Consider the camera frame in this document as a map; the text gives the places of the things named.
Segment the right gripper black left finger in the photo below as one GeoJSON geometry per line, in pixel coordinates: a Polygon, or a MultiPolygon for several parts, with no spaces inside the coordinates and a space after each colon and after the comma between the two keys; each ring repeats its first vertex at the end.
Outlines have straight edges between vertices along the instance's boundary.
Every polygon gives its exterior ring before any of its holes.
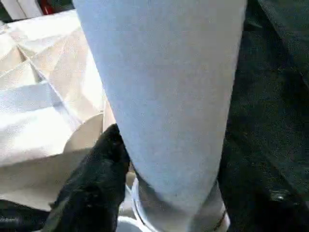
{"type": "Polygon", "coordinates": [[[117,124],[110,125],[60,190],[46,232],[114,232],[125,199],[130,158],[117,124]]]}

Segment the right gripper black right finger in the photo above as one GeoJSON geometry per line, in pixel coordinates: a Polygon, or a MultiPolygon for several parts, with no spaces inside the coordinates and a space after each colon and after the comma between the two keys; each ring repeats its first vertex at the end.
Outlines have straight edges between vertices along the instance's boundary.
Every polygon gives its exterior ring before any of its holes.
{"type": "Polygon", "coordinates": [[[307,232],[309,209],[288,189],[248,176],[220,177],[230,232],[307,232]]]}

